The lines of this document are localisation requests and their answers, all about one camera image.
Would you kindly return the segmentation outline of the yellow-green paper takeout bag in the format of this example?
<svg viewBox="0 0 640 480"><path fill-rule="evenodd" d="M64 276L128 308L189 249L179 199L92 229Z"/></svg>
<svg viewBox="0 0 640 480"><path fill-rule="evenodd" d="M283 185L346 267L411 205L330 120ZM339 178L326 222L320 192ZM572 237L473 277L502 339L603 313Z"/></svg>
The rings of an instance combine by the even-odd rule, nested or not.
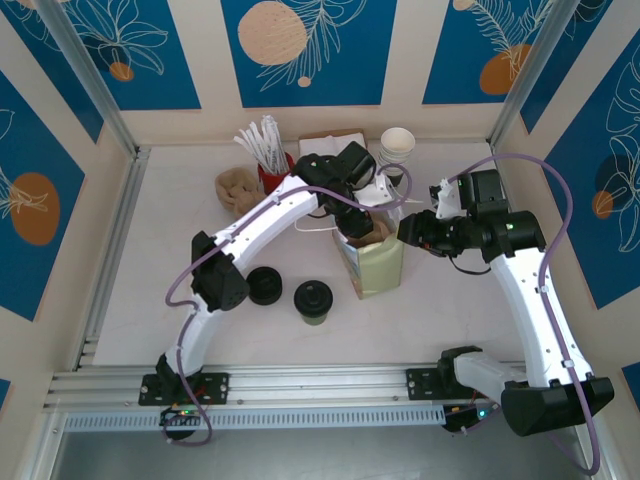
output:
<svg viewBox="0 0 640 480"><path fill-rule="evenodd" d="M360 300L383 293L401 284L404 243L397 239L397 228L404 218L402 207L372 213L371 217L384 218L395 233L384 242L356 249L347 244L347 238L339 232L335 221L325 228L305 229L304 233L330 232L340 258L349 274L353 288Z"/></svg>

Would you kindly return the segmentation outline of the white paper napkin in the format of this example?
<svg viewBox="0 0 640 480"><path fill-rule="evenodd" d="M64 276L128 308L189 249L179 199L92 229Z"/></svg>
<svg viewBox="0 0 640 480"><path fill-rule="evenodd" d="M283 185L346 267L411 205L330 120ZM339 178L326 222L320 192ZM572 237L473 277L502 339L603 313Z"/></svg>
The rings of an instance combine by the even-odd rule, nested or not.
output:
<svg viewBox="0 0 640 480"><path fill-rule="evenodd" d="M358 140L359 136L357 134L343 136L328 135L325 137L301 139L298 142L299 156L303 157L309 154L336 156L352 141Z"/></svg>

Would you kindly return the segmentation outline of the brown cardboard napkin box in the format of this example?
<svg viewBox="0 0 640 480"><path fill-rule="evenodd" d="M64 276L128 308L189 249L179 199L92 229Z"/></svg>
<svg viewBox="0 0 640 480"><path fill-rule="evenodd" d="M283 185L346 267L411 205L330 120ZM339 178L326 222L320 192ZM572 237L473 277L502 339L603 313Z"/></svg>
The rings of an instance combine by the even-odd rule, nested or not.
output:
<svg viewBox="0 0 640 480"><path fill-rule="evenodd" d="M363 148L367 149L367 143L364 136L364 131L361 129L343 129L343 130L332 130L332 131L322 131L322 132L311 133L311 134L300 136L298 139L298 142L301 139L307 139L307 138L325 137L328 135L343 136L343 135L351 135L351 134L357 134L359 136L358 141L352 141L352 142L356 142Z"/></svg>

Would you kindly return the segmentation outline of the red straw holder cup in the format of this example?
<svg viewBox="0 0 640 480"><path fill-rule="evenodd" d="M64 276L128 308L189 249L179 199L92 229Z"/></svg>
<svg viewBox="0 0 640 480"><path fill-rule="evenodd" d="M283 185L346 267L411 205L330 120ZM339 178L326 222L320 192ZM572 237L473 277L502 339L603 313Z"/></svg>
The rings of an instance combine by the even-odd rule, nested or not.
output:
<svg viewBox="0 0 640 480"><path fill-rule="evenodd" d="M257 167L258 179L266 195L270 195L282 183L284 178L290 174L295 162L290 155L286 156L286 162L288 169L283 174L270 174L261 165Z"/></svg>

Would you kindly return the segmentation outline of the white wrapped straw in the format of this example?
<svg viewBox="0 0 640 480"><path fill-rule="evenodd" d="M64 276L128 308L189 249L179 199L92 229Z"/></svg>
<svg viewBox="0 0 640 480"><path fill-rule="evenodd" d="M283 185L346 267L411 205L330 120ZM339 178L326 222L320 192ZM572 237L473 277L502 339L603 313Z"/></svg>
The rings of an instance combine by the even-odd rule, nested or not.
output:
<svg viewBox="0 0 640 480"><path fill-rule="evenodd" d="M273 153L270 141L265 139L263 133L258 129L255 122L251 122L249 124L247 136L249 138L249 141L251 141L256 147L259 147L262 150L265 156L266 163L271 163L273 161Z"/></svg>
<svg viewBox="0 0 640 480"><path fill-rule="evenodd" d="M287 166L286 152L282 145L277 121L273 117L270 118L269 130L272 136L273 146L275 147L276 153L278 154L278 157L279 157L278 162L281 165L280 169L284 170Z"/></svg>
<svg viewBox="0 0 640 480"><path fill-rule="evenodd" d="M239 136L234 136L233 140L239 145L241 145L260 166L265 167L267 165L264 153L259 147L256 147L251 141L243 139Z"/></svg>
<svg viewBox="0 0 640 480"><path fill-rule="evenodd" d="M273 116L271 116L271 115L263 115L262 116L261 129L262 129L263 136L265 137L265 139L269 140L270 144L271 144L272 153L273 153L273 161L272 161L272 163L277 164L278 160L279 160L279 157L278 157L278 154L276 153L275 147L273 146L272 136L271 136L271 133L270 133L270 130L269 130L269 122L270 122L270 118L271 117L273 117Z"/></svg>
<svg viewBox="0 0 640 480"><path fill-rule="evenodd" d="M251 129L239 130L241 144L266 169L270 168L270 153L263 138L255 136Z"/></svg>

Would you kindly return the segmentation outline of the grey metal panel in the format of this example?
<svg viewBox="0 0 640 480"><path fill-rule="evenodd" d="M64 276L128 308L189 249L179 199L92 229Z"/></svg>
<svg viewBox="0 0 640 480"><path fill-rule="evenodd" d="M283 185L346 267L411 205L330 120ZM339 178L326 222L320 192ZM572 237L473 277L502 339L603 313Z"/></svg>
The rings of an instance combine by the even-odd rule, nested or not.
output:
<svg viewBox="0 0 640 480"><path fill-rule="evenodd" d="M497 418L438 427L222 431L181 448L158 433L64 436L52 480L586 480L543 436Z"/></svg>

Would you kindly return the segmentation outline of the blue floral wall panel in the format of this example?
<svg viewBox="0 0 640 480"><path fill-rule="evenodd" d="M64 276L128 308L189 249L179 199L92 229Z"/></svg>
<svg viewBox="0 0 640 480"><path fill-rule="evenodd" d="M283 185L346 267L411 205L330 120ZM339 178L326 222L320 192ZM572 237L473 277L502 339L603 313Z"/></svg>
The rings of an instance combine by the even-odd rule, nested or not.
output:
<svg viewBox="0 0 640 480"><path fill-rule="evenodd" d="M500 103L556 0L450 0L425 105Z"/></svg>
<svg viewBox="0 0 640 480"><path fill-rule="evenodd" d="M612 0L580 0L536 83L520 109L530 134L584 49Z"/></svg>
<svg viewBox="0 0 640 480"><path fill-rule="evenodd" d="M595 305L640 286L640 37L546 158L569 185L568 235Z"/></svg>
<svg viewBox="0 0 640 480"><path fill-rule="evenodd" d="M0 0L0 11L6 16L88 136L96 143L100 137L104 119L37 12L33 0Z"/></svg>
<svg viewBox="0 0 640 480"><path fill-rule="evenodd" d="M168 0L60 0L122 111L199 110Z"/></svg>
<svg viewBox="0 0 640 480"><path fill-rule="evenodd" d="M84 178L0 72L0 307L36 318Z"/></svg>
<svg viewBox="0 0 640 480"><path fill-rule="evenodd" d="M221 0L246 109L378 106L397 0Z"/></svg>

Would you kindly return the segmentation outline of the aluminium frame post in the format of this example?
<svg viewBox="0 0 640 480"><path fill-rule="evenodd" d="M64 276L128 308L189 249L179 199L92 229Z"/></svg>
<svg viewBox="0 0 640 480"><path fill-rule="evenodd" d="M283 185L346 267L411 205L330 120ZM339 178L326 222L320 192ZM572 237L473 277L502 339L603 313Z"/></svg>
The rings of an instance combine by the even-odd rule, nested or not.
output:
<svg viewBox="0 0 640 480"><path fill-rule="evenodd" d="M492 153L496 153L500 144L506 139L511 124L519 116L524 102L563 35L579 1L554 0L551 5L549 16L544 21L487 137Z"/></svg>
<svg viewBox="0 0 640 480"><path fill-rule="evenodd" d="M62 6L57 0L33 0L33 2L49 33L92 103L110 128L116 141L130 158L135 159L139 147L120 114L120 109L101 74Z"/></svg>

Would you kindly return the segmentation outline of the wide aluminium base rail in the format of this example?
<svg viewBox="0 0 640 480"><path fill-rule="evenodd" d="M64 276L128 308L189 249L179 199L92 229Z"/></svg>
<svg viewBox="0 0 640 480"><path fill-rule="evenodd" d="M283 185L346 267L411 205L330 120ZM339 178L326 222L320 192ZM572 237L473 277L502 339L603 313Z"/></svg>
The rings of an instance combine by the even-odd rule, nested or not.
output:
<svg viewBox="0 0 640 480"><path fill-rule="evenodd" d="M434 363L355 365L211 365L204 372L226 373L216 389L226 403L212 410L369 407L410 405L408 369L434 368ZM154 367L83 366L53 374L44 396L46 412L137 411L147 392L143 377Z"/></svg>

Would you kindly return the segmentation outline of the aluminium side rail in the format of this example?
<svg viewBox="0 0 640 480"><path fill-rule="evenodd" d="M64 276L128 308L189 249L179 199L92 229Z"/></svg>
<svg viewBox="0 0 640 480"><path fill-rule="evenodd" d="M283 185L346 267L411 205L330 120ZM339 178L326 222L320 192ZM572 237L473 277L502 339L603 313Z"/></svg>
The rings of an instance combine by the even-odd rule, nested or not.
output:
<svg viewBox="0 0 640 480"><path fill-rule="evenodd" d="M150 147L139 147L129 163L76 353L70 363L72 371L81 366L86 341L99 335L102 329L150 154Z"/></svg>

